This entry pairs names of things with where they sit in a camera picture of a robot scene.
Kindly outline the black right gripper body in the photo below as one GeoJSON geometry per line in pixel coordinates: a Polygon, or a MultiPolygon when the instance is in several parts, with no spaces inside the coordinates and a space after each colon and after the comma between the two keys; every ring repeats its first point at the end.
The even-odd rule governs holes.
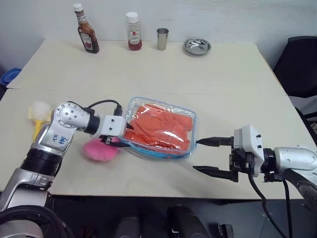
{"type": "Polygon", "coordinates": [[[231,146],[229,156],[230,177],[238,177],[238,173],[248,175],[254,174],[254,155],[251,152],[245,152],[243,149],[235,149],[231,146]]]}

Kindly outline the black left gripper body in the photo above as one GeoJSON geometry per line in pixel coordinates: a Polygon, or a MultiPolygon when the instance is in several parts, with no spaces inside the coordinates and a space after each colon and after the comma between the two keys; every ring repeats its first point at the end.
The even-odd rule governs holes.
{"type": "Polygon", "coordinates": [[[115,139],[109,135],[100,135],[99,139],[102,143],[104,143],[106,145],[113,145],[116,143],[115,139]]]}

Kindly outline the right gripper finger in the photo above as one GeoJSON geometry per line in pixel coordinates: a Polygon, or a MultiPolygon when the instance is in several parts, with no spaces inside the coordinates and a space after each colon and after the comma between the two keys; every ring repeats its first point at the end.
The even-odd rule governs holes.
{"type": "Polygon", "coordinates": [[[232,146],[234,137],[209,137],[197,140],[197,144],[205,146],[219,147],[219,146],[232,146]]]}
{"type": "Polygon", "coordinates": [[[223,171],[223,170],[220,170],[218,167],[210,167],[210,166],[193,166],[193,168],[213,178],[227,179],[233,182],[238,182],[237,171],[223,171]]]}

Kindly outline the clear plastic zip pouch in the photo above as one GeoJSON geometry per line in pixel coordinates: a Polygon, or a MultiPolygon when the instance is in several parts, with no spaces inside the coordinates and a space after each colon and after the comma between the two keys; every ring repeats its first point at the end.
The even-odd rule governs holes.
{"type": "Polygon", "coordinates": [[[162,148],[156,148],[156,147],[150,147],[146,145],[142,145],[136,142],[132,142],[130,140],[127,140],[123,136],[121,136],[119,139],[122,142],[125,142],[130,145],[131,149],[135,152],[149,156],[154,158],[160,158],[160,159],[179,159],[179,158],[186,158],[189,157],[193,151],[196,148],[196,127],[197,127],[197,115],[194,111],[191,111],[189,109],[178,107],[175,105],[171,105],[168,103],[164,103],[157,100],[152,100],[144,97],[134,97],[130,100],[129,105],[127,106],[127,109],[125,111],[124,117],[128,123],[132,120],[133,116],[135,115],[137,109],[139,106],[145,105],[145,104],[154,104],[156,106],[161,106],[168,111],[171,111],[173,113],[181,114],[190,116],[193,120],[193,129],[188,133],[188,138],[190,139],[190,146],[185,151],[179,151],[179,150],[173,150],[173,149],[162,149],[162,148]]]}

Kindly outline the orange cloth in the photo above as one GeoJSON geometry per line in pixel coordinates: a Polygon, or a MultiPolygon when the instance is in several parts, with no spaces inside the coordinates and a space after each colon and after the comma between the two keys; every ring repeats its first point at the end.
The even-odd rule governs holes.
{"type": "Polygon", "coordinates": [[[124,138],[142,145],[185,151],[190,146],[188,133],[193,129],[190,116],[168,111],[154,104],[139,106],[124,138]]]}

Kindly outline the pink fluffy sponge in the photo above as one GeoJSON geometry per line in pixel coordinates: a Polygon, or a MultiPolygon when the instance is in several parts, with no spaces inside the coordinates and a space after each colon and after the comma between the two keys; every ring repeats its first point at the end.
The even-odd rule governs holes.
{"type": "Polygon", "coordinates": [[[114,159],[119,149],[101,142],[99,138],[92,139],[83,145],[84,155],[94,161],[108,162],[114,159]]]}

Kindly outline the small dark block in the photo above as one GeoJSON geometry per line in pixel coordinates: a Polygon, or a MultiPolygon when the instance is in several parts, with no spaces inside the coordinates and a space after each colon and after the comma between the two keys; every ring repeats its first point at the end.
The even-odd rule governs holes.
{"type": "Polygon", "coordinates": [[[233,227],[230,224],[218,224],[218,238],[234,238],[233,227]]]}

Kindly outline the yellow brush with white head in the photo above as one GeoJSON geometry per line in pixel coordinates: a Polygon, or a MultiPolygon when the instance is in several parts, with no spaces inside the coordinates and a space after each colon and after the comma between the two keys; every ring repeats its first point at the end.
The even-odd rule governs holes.
{"type": "Polygon", "coordinates": [[[52,107],[50,104],[43,101],[34,101],[28,109],[28,119],[34,124],[32,141],[35,141],[42,126],[51,121],[52,107]]]}

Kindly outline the grey dark rounded shape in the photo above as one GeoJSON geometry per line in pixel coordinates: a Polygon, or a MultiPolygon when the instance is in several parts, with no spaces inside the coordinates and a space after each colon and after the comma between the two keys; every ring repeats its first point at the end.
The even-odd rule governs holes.
{"type": "Polygon", "coordinates": [[[121,218],[113,238],[146,238],[144,217],[130,215],[121,218]]]}

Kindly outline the red ketchup bottle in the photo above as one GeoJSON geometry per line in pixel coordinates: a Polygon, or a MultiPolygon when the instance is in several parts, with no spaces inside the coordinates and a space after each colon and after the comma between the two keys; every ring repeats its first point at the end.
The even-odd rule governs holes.
{"type": "Polygon", "coordinates": [[[128,47],[132,51],[138,51],[142,47],[142,39],[139,26],[139,17],[136,12],[126,13],[128,47]]]}

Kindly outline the steel cup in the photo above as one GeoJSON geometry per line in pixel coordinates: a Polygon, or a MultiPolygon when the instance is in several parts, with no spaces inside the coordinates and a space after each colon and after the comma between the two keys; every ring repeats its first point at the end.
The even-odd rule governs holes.
{"type": "Polygon", "coordinates": [[[168,38],[169,30],[167,28],[158,28],[157,29],[157,49],[163,51],[166,49],[167,38],[168,38]]]}

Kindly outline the round steel bowl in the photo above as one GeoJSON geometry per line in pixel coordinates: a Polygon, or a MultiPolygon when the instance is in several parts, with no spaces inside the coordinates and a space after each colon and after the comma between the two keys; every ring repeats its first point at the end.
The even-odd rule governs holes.
{"type": "Polygon", "coordinates": [[[203,56],[211,50],[211,44],[202,38],[189,38],[184,42],[183,49],[193,56],[203,56]]]}

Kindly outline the brown sauce bottle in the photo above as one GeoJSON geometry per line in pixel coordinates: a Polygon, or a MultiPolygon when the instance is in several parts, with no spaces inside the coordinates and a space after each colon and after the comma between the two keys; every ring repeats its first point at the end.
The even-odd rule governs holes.
{"type": "Polygon", "coordinates": [[[73,4],[73,9],[78,22],[78,34],[82,41],[85,51],[97,54],[99,52],[99,44],[94,29],[89,24],[84,9],[80,3],[73,4]]]}

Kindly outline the black office chair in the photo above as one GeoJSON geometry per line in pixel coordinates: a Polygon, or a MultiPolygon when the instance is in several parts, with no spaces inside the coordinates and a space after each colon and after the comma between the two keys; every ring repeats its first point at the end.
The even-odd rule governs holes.
{"type": "Polygon", "coordinates": [[[289,38],[273,72],[317,145],[317,36],[289,38]]]}

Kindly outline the blue plastic container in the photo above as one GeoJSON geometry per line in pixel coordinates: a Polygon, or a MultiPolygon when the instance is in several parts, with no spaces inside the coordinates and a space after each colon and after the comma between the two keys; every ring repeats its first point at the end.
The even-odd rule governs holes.
{"type": "Polygon", "coordinates": [[[0,84],[7,86],[22,71],[20,68],[12,68],[0,77],[0,84]]]}

